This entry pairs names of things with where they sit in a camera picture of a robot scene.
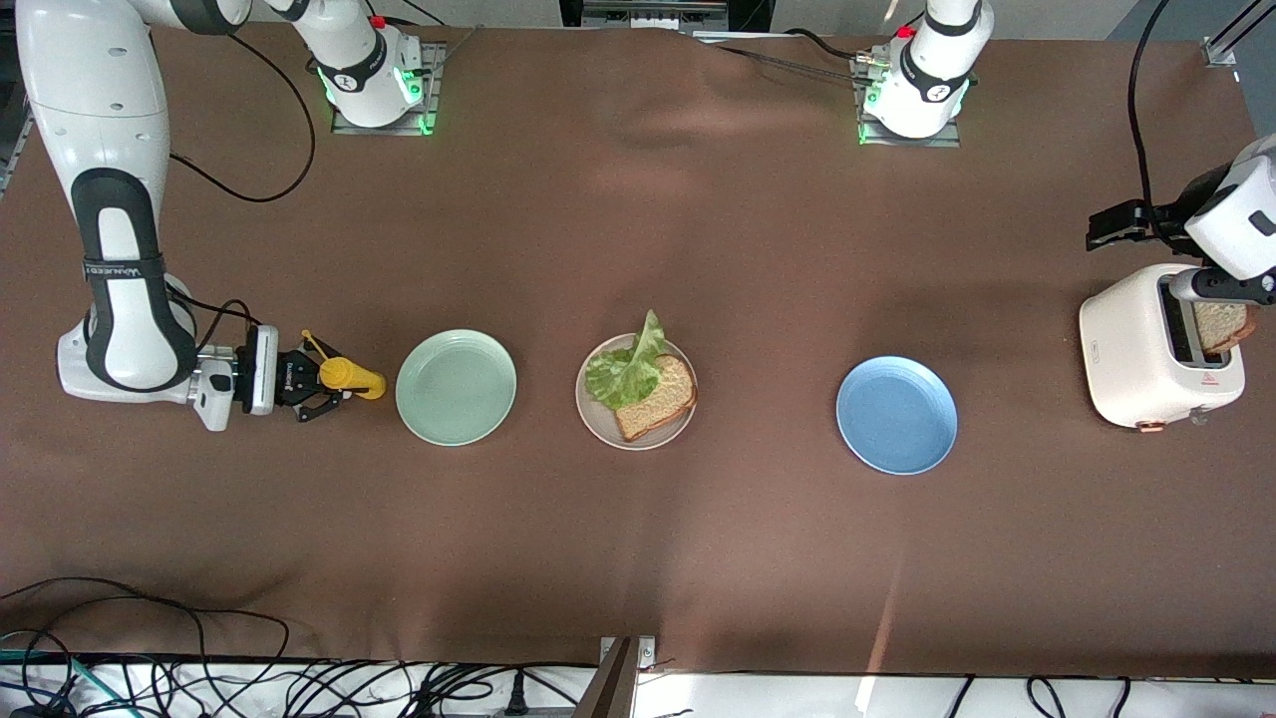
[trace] plate with sandwich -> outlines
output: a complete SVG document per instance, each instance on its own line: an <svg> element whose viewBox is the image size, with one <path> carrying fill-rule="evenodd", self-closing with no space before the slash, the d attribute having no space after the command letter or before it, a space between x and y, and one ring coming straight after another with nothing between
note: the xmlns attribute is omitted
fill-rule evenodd
<svg viewBox="0 0 1276 718"><path fill-rule="evenodd" d="M695 371L655 311L642 332L604 341L575 377L575 408L600 441L644 451L674 440L695 413Z"/></svg>

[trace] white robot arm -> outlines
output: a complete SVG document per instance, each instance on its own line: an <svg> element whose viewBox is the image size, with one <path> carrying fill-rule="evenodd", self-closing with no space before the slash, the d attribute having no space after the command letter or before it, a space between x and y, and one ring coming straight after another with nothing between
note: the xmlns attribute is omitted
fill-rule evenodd
<svg viewBox="0 0 1276 718"><path fill-rule="evenodd" d="M269 1L325 71L351 78L332 93L347 119L378 126L407 108L385 61L387 41L357 0ZM278 332L259 326L239 351L197 349L194 316L182 300L189 292L166 272L157 224L168 110L147 26L230 34L250 6L250 0L17 3L32 114L75 214L93 292L83 321L57 343L57 372L70 395L191 403L212 431L226 427L234 402L253 414L269 414L276 404Z"/></svg>
<svg viewBox="0 0 1276 718"><path fill-rule="evenodd" d="M1276 304L1276 134L1192 180L1169 204L1148 212L1142 199L1131 199L1092 214L1086 249L1148 238L1203 260L1174 277L1174 296Z"/></svg>
<svg viewBox="0 0 1276 718"><path fill-rule="evenodd" d="M916 33L901 32L891 41L891 70L864 110L898 135L937 134L961 111L993 19L984 0L929 0Z"/></svg>

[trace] table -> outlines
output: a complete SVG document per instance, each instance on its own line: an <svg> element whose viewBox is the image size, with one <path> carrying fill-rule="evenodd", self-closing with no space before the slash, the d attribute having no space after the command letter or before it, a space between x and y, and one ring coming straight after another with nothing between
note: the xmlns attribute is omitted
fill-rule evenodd
<svg viewBox="0 0 1276 718"><path fill-rule="evenodd" d="M300 40L242 36L327 121ZM305 134L279 79L226 38L154 37L174 149L283 186ZM748 46L838 69L803 40ZM265 205L175 166L161 241L198 297L244 297L390 379L441 329L509 348L512 414L453 450L389 399L212 435L188 408L63 395L54 344L89 293L33 140L0 210L3 583L246 606L295 622L295 656L588 661L597 636L656 634L702 671L1271 675L1276 333L1245 343L1247 393L1206 427L1132 435L1085 389L1081 301L1170 258L1082 250L1086 217L1138 187L1131 51L993 42L962 147L915 149L857 145L837 80L674 33L482 29L433 136L322 133L305 184ZM1141 107L1160 200L1253 136L1231 73L1189 43L1148 48ZM586 431L572 386L648 307L701 404L634 455ZM923 477L877 474L837 435L837 386L878 353L956 397L957 446ZM51 590L4 625L98 594ZM213 629L214 653L274 648ZM59 634L194 650L181 616L138 606Z"/></svg>

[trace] bread slice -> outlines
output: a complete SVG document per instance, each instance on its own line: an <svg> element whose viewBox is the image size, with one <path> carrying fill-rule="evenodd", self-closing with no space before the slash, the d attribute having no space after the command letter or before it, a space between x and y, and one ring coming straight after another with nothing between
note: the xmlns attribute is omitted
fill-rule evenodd
<svg viewBox="0 0 1276 718"><path fill-rule="evenodd" d="M1192 312L1206 353L1222 353L1258 328L1258 307L1252 304L1196 301Z"/></svg>
<svg viewBox="0 0 1276 718"><path fill-rule="evenodd" d="M656 367L660 370L656 392L638 404L616 411L616 426L625 441L638 441L695 407L695 381L681 358L661 353L656 357Z"/></svg>

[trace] green lettuce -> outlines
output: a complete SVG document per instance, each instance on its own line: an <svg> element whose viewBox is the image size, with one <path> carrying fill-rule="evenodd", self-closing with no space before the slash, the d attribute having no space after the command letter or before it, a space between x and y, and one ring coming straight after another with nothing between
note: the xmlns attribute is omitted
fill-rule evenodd
<svg viewBox="0 0 1276 718"><path fill-rule="evenodd" d="M648 310L642 332L629 348L601 351L584 369L584 386L607 409L615 412L651 397L660 384L656 356L665 351L665 329Z"/></svg>

